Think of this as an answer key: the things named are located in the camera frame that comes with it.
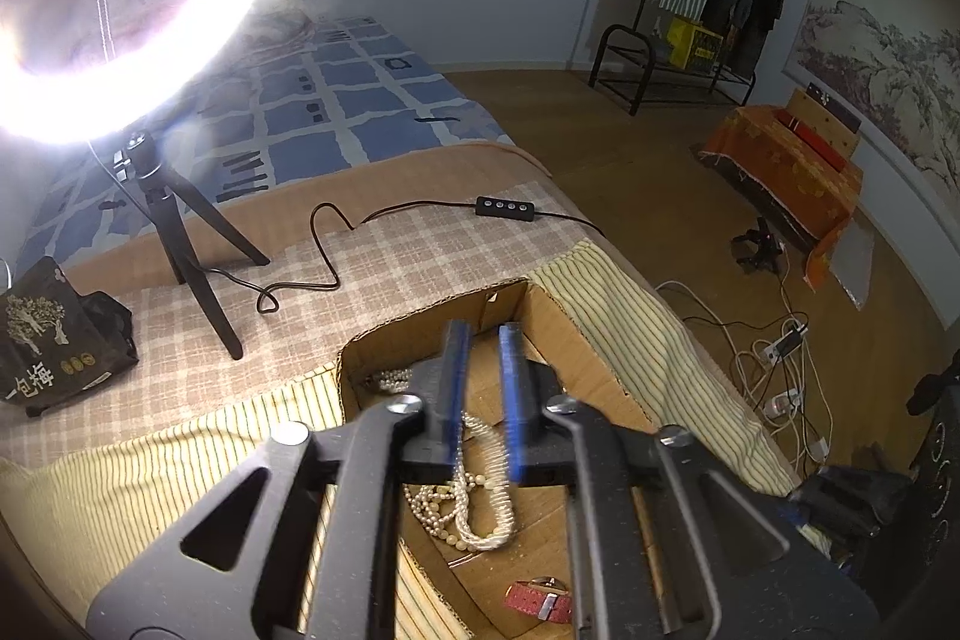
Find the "red leather strap watch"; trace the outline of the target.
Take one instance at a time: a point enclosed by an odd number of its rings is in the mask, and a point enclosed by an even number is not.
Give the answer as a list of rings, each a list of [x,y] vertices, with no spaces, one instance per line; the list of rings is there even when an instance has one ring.
[[[506,588],[503,604],[539,622],[569,624],[573,617],[573,594],[555,576],[514,581]]]

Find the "brown cardboard box tray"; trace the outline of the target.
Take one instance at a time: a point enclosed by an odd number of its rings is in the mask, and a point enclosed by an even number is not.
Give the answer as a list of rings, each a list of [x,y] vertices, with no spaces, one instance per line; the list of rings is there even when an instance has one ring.
[[[337,380],[345,416],[376,403],[371,377],[410,369],[441,353],[449,321],[470,328],[466,411],[496,434],[532,437],[545,424],[521,424],[523,409],[539,411],[548,398],[569,392],[601,409],[615,424],[641,432],[654,424],[625,392],[573,307],[542,284],[514,283],[467,292],[364,331],[343,344]],[[504,548],[457,554],[402,510],[398,549],[397,617],[400,638],[569,638],[563,624],[540,624],[503,604],[511,583],[537,575],[569,578],[565,491],[562,487],[509,489],[516,530]]]

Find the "beige plaid blanket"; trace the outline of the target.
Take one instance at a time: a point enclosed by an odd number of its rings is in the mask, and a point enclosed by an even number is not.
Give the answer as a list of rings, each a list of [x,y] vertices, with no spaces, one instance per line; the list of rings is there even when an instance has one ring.
[[[569,219],[545,185],[511,197],[540,209],[532,223],[478,218],[433,203],[347,229],[331,211],[304,216],[301,239],[267,268],[212,287],[241,338],[231,359],[189,289],[122,292],[140,362],[106,390],[31,419],[2,409],[3,458],[26,468],[124,442],[288,386],[331,364],[343,344],[427,305],[514,281],[592,229]]]

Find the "silver foil sheet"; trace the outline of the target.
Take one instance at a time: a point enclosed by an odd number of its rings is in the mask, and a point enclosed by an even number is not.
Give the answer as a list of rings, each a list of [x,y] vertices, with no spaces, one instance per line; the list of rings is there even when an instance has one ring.
[[[874,231],[852,220],[833,248],[830,271],[857,310],[864,308],[871,291],[874,247]]]

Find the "black headset on floor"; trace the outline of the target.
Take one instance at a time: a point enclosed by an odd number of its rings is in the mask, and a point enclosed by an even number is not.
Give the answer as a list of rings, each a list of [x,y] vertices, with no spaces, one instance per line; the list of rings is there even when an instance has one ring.
[[[781,276],[784,245],[763,216],[758,216],[757,224],[732,237],[731,252],[745,273],[768,271],[771,275]]]

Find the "blue checkered bed sheet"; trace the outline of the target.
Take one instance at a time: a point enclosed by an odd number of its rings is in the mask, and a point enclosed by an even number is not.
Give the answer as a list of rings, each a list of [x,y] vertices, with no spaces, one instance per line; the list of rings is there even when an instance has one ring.
[[[217,206],[407,152],[508,138],[372,16],[320,23],[250,64],[204,76],[171,117],[140,127]],[[151,232],[140,191],[116,187],[104,170],[128,136],[55,152],[52,181],[29,192],[36,205],[23,239],[7,245],[14,273],[44,255],[78,263]]]

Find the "black tripod stand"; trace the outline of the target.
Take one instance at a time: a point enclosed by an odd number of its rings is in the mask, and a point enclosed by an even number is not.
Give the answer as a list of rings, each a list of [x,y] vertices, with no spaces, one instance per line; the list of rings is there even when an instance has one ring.
[[[208,227],[212,227],[218,236],[233,245],[254,265],[267,266],[270,259],[230,223],[192,182],[163,161],[160,147],[149,131],[132,131],[112,164],[103,163],[94,148],[91,148],[91,154],[104,169],[104,174],[112,177],[119,187],[124,188],[128,179],[137,182],[145,198],[143,214],[155,226],[176,280],[179,284],[189,286],[203,315],[223,342],[224,349],[233,359],[239,360],[244,356],[244,347],[206,279],[206,271],[200,264],[179,213],[179,203],[189,206]]]

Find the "orange cloth covered table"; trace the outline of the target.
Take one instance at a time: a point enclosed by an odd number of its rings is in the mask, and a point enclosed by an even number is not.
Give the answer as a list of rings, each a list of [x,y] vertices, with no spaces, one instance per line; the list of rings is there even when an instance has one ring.
[[[859,206],[862,170],[828,152],[823,140],[799,120],[786,124],[788,110],[776,106],[734,107],[698,151],[702,161],[727,161],[773,198],[789,223],[814,242],[804,280],[817,289],[827,279],[830,257]]]

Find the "black metal clothes rack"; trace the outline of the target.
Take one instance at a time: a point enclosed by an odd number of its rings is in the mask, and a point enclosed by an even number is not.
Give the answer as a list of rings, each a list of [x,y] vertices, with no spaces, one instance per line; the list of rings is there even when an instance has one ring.
[[[694,88],[711,104],[750,101],[766,39],[786,0],[640,0],[633,21],[602,31],[587,84],[631,115],[652,88]]]

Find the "black printed snack bag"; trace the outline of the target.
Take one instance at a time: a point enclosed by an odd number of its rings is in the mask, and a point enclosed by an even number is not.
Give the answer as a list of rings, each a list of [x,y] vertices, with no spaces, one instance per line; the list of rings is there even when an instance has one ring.
[[[139,364],[132,312],[103,291],[78,294],[50,257],[2,294],[2,401],[37,417]]]

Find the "yellow striped cloth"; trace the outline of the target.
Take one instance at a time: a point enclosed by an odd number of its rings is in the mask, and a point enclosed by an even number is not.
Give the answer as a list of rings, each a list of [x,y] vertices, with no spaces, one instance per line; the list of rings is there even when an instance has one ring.
[[[483,333],[517,320],[527,351],[615,424],[683,425],[755,491],[796,487],[778,445],[701,362],[674,312],[584,241],[521,281],[378,326],[348,341],[334,364],[242,403],[37,470],[5,464],[3,520],[53,598],[83,617],[94,595],[275,425],[299,420],[322,431],[352,420],[373,399],[370,378],[432,356],[452,319]]]

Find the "wooden box with red item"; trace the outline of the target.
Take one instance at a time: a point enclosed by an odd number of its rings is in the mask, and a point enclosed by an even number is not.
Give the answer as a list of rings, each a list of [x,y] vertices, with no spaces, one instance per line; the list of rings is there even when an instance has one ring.
[[[788,104],[775,110],[775,117],[828,166],[843,170],[861,140],[859,120],[839,117],[833,107],[835,103],[825,92],[809,86],[796,89]]]

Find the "yellow black box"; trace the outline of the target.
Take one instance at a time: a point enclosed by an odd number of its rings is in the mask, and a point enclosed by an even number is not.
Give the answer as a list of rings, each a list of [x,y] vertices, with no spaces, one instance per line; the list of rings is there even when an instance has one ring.
[[[669,64],[682,71],[708,73],[721,55],[724,37],[690,19],[674,16],[665,35]]]

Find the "mountain landscape painting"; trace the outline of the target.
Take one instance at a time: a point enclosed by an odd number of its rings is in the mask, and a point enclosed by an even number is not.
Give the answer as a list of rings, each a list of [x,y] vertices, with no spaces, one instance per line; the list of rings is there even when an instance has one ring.
[[[788,67],[864,115],[958,209],[958,0],[807,0]]]

